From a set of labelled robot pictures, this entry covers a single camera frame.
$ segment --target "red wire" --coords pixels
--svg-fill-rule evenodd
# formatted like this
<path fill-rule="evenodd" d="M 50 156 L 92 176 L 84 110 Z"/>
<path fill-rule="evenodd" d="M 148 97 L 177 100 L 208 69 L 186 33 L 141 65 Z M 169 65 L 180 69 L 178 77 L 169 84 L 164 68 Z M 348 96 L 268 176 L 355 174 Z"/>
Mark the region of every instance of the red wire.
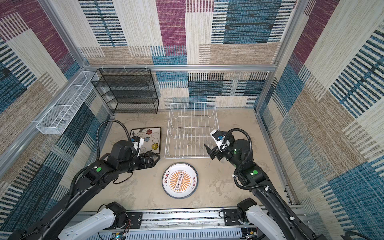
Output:
<path fill-rule="evenodd" d="M 129 221 L 128 221 L 128 225 L 125 227 L 125 229 L 124 229 L 124 233 L 125 233 L 125 230 L 127 230 L 127 228 L 128 228 L 128 226 L 129 226 L 129 228 L 128 228 L 128 232 L 129 232 L 129 230 L 131 229 L 131 220 L 130 219 L 128 219 Z"/>

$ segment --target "black metal shelf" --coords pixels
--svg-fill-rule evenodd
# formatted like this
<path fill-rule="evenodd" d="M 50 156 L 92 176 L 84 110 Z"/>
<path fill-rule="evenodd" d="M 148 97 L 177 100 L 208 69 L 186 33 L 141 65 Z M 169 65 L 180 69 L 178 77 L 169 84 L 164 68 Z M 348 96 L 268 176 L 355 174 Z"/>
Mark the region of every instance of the black metal shelf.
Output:
<path fill-rule="evenodd" d="M 102 97 L 124 97 L 124 98 L 154 98 L 153 95 L 156 91 L 144 90 L 110 90 Z"/>
<path fill-rule="evenodd" d="M 107 103 L 156 103 L 158 99 L 155 98 L 114 98 Z"/>
<path fill-rule="evenodd" d="M 92 84 L 113 113 L 157 113 L 159 97 L 151 70 L 108 68 L 95 74 L 99 81 Z"/>

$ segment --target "white dish rack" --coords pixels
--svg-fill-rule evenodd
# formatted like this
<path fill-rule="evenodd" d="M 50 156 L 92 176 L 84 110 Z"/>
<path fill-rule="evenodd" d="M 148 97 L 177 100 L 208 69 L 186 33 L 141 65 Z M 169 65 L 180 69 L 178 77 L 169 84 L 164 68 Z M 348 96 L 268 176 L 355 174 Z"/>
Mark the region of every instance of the white dish rack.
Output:
<path fill-rule="evenodd" d="M 216 146 L 210 133 L 218 130 L 214 103 L 171 103 L 164 157 L 209 158 L 204 144 Z"/>
<path fill-rule="evenodd" d="M 81 72 L 51 109 L 43 116 L 41 121 L 36 125 L 36 128 L 42 134 L 63 134 L 93 89 L 91 80 L 99 80 L 95 72 Z"/>

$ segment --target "white plate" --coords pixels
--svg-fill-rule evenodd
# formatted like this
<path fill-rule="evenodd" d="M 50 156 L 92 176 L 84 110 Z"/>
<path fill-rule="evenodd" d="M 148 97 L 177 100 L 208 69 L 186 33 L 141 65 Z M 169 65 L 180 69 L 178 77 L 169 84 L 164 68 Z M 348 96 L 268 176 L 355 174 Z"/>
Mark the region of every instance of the white plate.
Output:
<path fill-rule="evenodd" d="M 199 183 L 196 170 L 189 164 L 179 162 L 171 165 L 163 174 L 164 191 L 171 197 L 183 199 L 192 195 Z"/>

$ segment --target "patterned wall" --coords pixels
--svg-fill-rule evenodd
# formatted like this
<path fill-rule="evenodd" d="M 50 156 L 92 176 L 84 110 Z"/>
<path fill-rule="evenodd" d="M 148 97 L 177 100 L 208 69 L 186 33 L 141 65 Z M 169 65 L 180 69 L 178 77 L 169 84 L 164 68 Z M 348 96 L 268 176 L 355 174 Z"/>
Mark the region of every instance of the patterned wall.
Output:
<path fill-rule="evenodd" d="M 0 154 L 79 69 L 37 0 L 1 0 Z"/>
<path fill-rule="evenodd" d="M 268 72 L 152 72 L 159 108 L 209 102 L 219 108 L 255 107 Z"/>
<path fill-rule="evenodd" d="M 260 113 L 316 233 L 384 235 L 384 1 L 310 0 Z"/>
<path fill-rule="evenodd" d="M 0 238 L 37 221 L 67 193 L 73 176 L 91 163 L 96 130 L 109 117 L 92 90 L 61 136 L 33 139 L 0 180 Z"/>
<path fill-rule="evenodd" d="M 37 0 L 0 0 L 0 154 L 79 66 Z M 0 238 L 27 227 L 67 192 L 109 118 L 93 91 L 63 135 L 38 134 L 0 179 Z"/>
<path fill-rule="evenodd" d="M 296 4 L 296 0 L 52 2 L 91 65 L 272 64 Z"/>

